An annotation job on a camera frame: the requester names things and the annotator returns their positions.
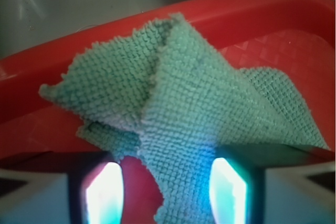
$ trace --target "dark slot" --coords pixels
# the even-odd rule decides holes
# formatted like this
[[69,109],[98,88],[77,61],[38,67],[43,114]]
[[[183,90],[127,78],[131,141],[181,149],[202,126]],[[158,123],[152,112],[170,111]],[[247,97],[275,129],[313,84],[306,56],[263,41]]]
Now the dark slot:
[[17,190],[26,184],[28,184],[28,182],[23,180],[0,178],[0,197]]
[[308,177],[316,184],[335,193],[335,172],[321,173]]

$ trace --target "red basket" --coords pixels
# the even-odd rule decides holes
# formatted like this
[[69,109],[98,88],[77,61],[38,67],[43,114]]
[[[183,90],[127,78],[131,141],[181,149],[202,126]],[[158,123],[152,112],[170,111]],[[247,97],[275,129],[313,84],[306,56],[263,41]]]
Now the red basket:
[[[56,84],[77,53],[95,41],[131,35],[154,18],[181,12],[236,68],[285,72],[305,98],[327,144],[335,150],[334,0],[191,0],[81,31],[0,61],[0,157],[24,151],[91,151],[75,137],[81,120],[38,95]],[[122,162],[124,223],[150,223],[162,196],[134,158]]]

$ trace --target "green microfiber cloth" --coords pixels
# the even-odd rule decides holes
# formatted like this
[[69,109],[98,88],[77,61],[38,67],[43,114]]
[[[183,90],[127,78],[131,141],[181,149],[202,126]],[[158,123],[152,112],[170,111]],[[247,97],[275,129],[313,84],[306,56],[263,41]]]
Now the green microfiber cloth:
[[219,145],[327,148],[284,73],[232,68],[182,15],[94,44],[62,78],[40,95],[85,120],[80,137],[144,162],[164,198],[158,223],[214,222],[209,174]]

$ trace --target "light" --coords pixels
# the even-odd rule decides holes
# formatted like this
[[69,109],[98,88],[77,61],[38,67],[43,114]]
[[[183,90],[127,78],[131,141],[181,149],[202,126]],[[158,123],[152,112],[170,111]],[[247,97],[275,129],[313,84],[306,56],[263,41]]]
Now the light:
[[216,223],[244,224],[247,184],[224,158],[214,160],[209,196]]
[[107,163],[86,189],[89,224],[120,223],[123,209],[121,167]]

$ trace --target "terry cloth texture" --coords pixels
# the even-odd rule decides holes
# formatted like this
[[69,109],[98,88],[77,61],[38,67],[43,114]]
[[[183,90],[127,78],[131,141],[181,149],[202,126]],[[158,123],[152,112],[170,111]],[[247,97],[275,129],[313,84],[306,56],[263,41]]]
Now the terry cloth texture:
[[80,115],[78,135],[143,160],[164,197],[158,223],[213,223],[209,174],[230,143],[327,147],[282,72],[236,70],[182,15],[94,44],[40,95]]

